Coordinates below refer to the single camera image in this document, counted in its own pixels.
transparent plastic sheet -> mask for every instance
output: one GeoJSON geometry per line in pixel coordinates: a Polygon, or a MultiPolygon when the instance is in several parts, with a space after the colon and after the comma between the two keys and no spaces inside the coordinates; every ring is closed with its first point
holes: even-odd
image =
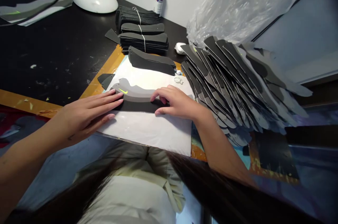
{"type": "Polygon", "coordinates": [[[190,44],[204,47],[216,36],[233,43],[251,41],[296,0],[201,0],[187,24],[190,44]]]}

bundle of shoe pieces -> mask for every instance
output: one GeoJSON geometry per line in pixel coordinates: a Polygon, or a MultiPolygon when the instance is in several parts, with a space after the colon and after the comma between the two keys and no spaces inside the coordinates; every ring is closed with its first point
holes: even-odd
{"type": "Polygon", "coordinates": [[[134,23],[138,25],[153,25],[161,22],[161,18],[153,11],[138,10],[119,6],[116,10],[115,23],[121,33],[121,25],[124,23],[134,23]]]}
{"type": "Polygon", "coordinates": [[[256,49],[252,42],[236,46],[213,36],[204,44],[205,50],[181,46],[188,58],[182,71],[197,101],[211,110],[233,145],[247,145],[253,130],[286,134],[286,126],[297,126],[294,114],[308,117],[292,93],[308,97],[312,92],[289,80],[269,51],[256,49]]]}
{"type": "Polygon", "coordinates": [[[162,54],[168,50],[169,43],[166,33],[158,35],[141,35],[132,32],[119,34],[123,54],[127,55],[129,46],[146,53],[162,54]]]}
{"type": "Polygon", "coordinates": [[[167,51],[168,37],[160,20],[153,11],[120,6],[116,12],[116,26],[121,34],[114,39],[120,41],[123,54],[128,53],[129,46],[146,53],[162,54],[167,51]]]}

black foam piece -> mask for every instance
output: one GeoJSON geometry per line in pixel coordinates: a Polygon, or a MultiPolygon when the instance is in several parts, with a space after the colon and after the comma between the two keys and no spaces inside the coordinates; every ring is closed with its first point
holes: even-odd
{"type": "Polygon", "coordinates": [[[159,71],[161,73],[169,74],[172,76],[175,75],[175,70],[171,65],[161,62],[155,62],[152,60],[147,60],[142,56],[140,56],[137,52],[135,52],[135,50],[132,47],[130,47],[129,49],[128,58],[133,67],[159,71]]]}
{"type": "Polygon", "coordinates": [[[131,51],[137,53],[139,56],[141,56],[142,58],[144,58],[146,60],[168,64],[171,67],[176,68],[175,62],[168,57],[155,56],[155,55],[152,55],[152,54],[149,54],[149,53],[145,53],[143,51],[140,51],[140,50],[134,48],[133,46],[130,46],[129,49],[131,51]]]}
{"type": "Polygon", "coordinates": [[[128,53],[129,46],[133,46],[146,53],[162,54],[168,50],[168,37],[165,33],[159,35],[140,35],[122,33],[119,35],[120,45],[124,54],[128,53]]]}
{"type": "Polygon", "coordinates": [[[124,23],[121,25],[121,33],[136,33],[142,35],[158,35],[164,33],[164,24],[139,25],[134,23],[124,23]]]}
{"type": "Polygon", "coordinates": [[[98,81],[101,84],[101,86],[103,87],[104,90],[107,90],[110,82],[112,81],[113,77],[115,76],[115,74],[101,74],[98,77],[98,81]]]}
{"type": "Polygon", "coordinates": [[[119,36],[112,29],[108,30],[108,32],[105,34],[105,37],[109,38],[111,41],[114,41],[117,44],[120,44],[119,36]]]}
{"type": "Polygon", "coordinates": [[[123,23],[134,23],[140,25],[152,25],[161,22],[161,18],[153,11],[132,9],[119,6],[116,10],[116,26],[121,30],[123,23]]]}

person's right hand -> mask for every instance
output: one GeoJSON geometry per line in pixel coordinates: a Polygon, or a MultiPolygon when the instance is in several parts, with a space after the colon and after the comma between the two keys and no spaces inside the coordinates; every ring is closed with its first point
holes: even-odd
{"type": "Polygon", "coordinates": [[[157,96],[160,97],[164,104],[169,101],[170,107],[157,109],[155,115],[169,114],[176,117],[195,120],[200,116],[203,116],[206,112],[209,112],[207,108],[203,107],[187,96],[183,91],[172,85],[155,90],[150,101],[154,101],[157,96]]]}

nike swoosh logo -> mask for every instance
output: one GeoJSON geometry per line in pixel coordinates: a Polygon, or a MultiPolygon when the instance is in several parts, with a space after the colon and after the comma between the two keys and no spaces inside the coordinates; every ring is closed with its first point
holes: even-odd
{"type": "Polygon", "coordinates": [[[121,90],[124,94],[128,94],[128,90],[127,91],[123,91],[121,88],[119,88],[119,90],[121,90]]]}

